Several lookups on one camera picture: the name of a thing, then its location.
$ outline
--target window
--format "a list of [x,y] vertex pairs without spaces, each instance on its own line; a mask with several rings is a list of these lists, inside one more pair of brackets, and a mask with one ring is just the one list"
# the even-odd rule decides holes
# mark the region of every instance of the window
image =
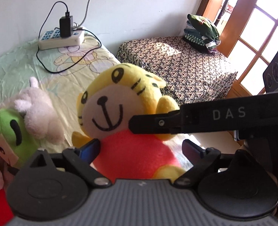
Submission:
[[278,51],[278,0],[238,0],[218,47],[238,75],[238,96],[264,94],[262,74]]

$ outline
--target black cable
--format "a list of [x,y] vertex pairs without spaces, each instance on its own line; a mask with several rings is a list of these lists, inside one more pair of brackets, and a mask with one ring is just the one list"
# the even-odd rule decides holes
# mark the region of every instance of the black cable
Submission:
[[102,46],[101,41],[99,40],[99,38],[98,38],[94,33],[92,33],[91,31],[85,30],[85,29],[75,29],[75,30],[73,30],[73,31],[79,31],[79,30],[81,30],[81,31],[87,31],[87,32],[91,33],[91,34],[96,38],[96,40],[98,40],[99,46],[90,49],[89,51],[87,51],[87,52],[85,53],[84,56],[82,56],[82,57],[81,57],[77,62],[75,62],[73,65],[67,67],[66,69],[60,70],[60,71],[50,71],[50,70],[48,70],[48,69],[44,66],[44,64],[42,63],[42,61],[39,59],[39,57],[38,57],[38,55],[37,55],[38,52],[39,52],[39,50],[40,50],[39,47],[37,47],[37,53],[36,53],[37,59],[38,59],[38,61],[41,63],[41,65],[44,67],[44,69],[45,69],[47,72],[49,72],[49,73],[51,73],[51,74],[59,74],[59,73],[62,73],[62,72],[64,72],[64,71],[66,71],[66,70],[72,68],[72,67],[75,66],[76,64],[78,64],[89,52],[92,52],[92,51],[95,50],[95,49],[101,48],[101,46]]
[[51,14],[52,9],[54,8],[55,4],[57,4],[57,3],[63,3],[63,4],[66,6],[66,8],[67,8],[67,12],[69,12],[69,9],[68,9],[68,6],[67,6],[66,3],[64,3],[64,2],[62,2],[62,1],[57,1],[57,2],[55,2],[55,3],[53,4],[52,8],[50,9],[50,12],[48,13],[47,18],[45,19],[45,21],[44,21],[44,23],[43,23],[43,25],[42,25],[42,27],[41,27],[41,29],[40,29],[40,32],[39,32],[39,39],[40,39],[40,36],[41,36],[41,31],[42,31],[42,29],[43,29],[43,26],[44,26],[44,24],[46,23],[46,21],[47,21],[49,15]]

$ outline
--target tiger ear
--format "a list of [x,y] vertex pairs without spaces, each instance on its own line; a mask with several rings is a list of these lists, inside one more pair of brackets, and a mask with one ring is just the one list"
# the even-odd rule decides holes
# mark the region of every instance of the tiger ear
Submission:
[[147,73],[149,76],[151,76],[154,80],[157,81],[157,85],[159,86],[159,88],[165,88],[166,87],[166,82],[159,76],[151,73],[151,72],[148,72]]

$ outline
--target white plush toy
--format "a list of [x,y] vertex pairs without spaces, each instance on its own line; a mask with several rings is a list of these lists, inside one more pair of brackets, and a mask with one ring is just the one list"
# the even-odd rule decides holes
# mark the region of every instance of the white plush toy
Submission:
[[35,77],[30,77],[29,83],[30,87],[23,89],[11,101],[11,106],[24,116],[25,127],[34,138],[62,143],[65,139],[63,126],[50,97],[39,88]]

